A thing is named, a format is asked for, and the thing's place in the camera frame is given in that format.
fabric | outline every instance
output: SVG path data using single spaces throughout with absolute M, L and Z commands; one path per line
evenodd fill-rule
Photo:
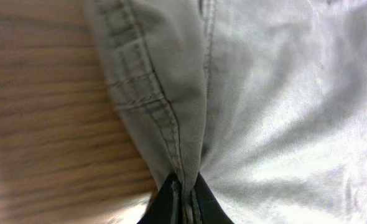
M 89 0 L 106 84 L 186 222 L 367 223 L 367 0 Z

garment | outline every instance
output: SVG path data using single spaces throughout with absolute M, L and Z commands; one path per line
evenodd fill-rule
M 367 0 L 89 0 L 106 84 L 183 216 L 367 223 Z

pants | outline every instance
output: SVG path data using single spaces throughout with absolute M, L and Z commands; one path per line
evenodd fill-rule
M 89 0 L 113 105 L 160 187 L 234 223 L 367 223 L 367 0 Z

